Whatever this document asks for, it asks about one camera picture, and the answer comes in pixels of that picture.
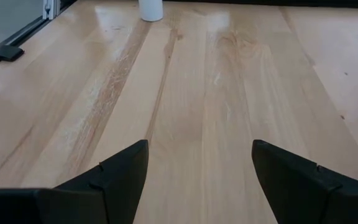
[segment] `wood plank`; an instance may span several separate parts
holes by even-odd
[[[204,216],[201,152],[206,27],[203,18],[192,12],[175,19],[171,23],[178,34],[135,223],[201,223]]]
[[[0,132],[17,132],[11,135],[16,138],[0,139],[0,148],[11,146],[9,154],[8,151],[0,154],[0,161],[4,161],[0,164],[0,187],[20,183],[104,54],[101,44],[83,44],[75,58],[81,66],[70,66],[68,63],[70,67],[63,75],[60,75],[60,70],[49,69],[54,72],[53,75],[50,74],[50,78],[29,75],[26,77],[29,82],[27,88],[23,85],[13,86],[0,94],[0,113],[11,107],[6,103],[10,99],[17,100],[18,108],[5,118],[6,122],[11,123],[10,128],[0,126]]]
[[[169,62],[169,52],[165,49],[173,44],[170,33],[170,29],[150,29],[98,146],[84,170],[146,137],[166,75],[165,64]],[[151,63],[147,60],[149,57],[155,60]]]
[[[309,152],[290,111],[290,102],[278,81],[277,69],[268,45],[243,46],[242,77],[246,89],[254,139],[264,139],[300,156]]]
[[[358,179],[358,147],[293,34],[271,35],[280,83],[310,158]]]
[[[205,223],[274,222],[251,159],[250,114],[243,84],[246,60],[242,55],[252,47],[244,37],[238,32],[218,32],[211,33],[207,41],[203,120]]]
[[[304,51],[358,147],[358,9],[287,8]]]
[[[108,46],[112,51],[106,52],[105,57],[92,72],[78,98],[21,183],[22,187],[53,187],[66,180],[60,178],[61,173],[65,168],[69,169],[67,166],[75,165],[67,160],[72,151],[81,147],[76,144],[78,139],[86,139],[92,135],[92,132],[83,131],[89,130],[92,126],[89,118],[95,114],[101,116],[103,113],[96,107],[100,89],[112,75],[111,70],[121,60],[124,50],[121,46],[126,44],[130,33],[129,29],[111,33],[114,42]]]

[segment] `white cup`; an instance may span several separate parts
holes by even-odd
[[[139,0],[140,17],[144,21],[154,22],[162,19],[162,0]]]

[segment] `wood grain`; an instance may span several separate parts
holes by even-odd
[[[358,179],[358,9],[77,1],[0,63],[0,187],[53,187],[139,139],[135,223],[276,223],[264,139]]]

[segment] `white bottle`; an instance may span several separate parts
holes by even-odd
[[[154,22],[162,19],[162,0],[139,0],[139,8],[144,21]]]

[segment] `light wood surface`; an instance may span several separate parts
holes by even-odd
[[[0,187],[150,141],[135,223],[276,223],[264,139],[358,179],[358,9],[78,1],[0,63]]]

